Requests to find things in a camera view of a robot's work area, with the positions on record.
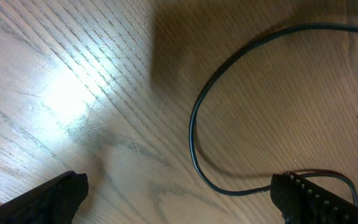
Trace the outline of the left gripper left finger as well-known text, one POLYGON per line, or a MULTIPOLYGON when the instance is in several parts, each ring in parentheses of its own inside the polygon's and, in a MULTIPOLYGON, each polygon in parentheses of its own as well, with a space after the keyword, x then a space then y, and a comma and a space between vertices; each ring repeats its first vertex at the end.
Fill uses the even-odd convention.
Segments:
POLYGON ((0 205, 0 223, 71 223, 88 191, 86 174, 67 171, 0 205))

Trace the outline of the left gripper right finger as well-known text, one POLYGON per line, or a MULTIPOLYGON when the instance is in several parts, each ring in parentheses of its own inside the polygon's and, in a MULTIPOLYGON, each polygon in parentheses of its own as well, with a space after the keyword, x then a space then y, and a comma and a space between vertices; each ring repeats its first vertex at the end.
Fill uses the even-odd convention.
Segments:
POLYGON ((293 173, 274 174, 270 197, 289 223, 358 224, 358 207, 293 173))

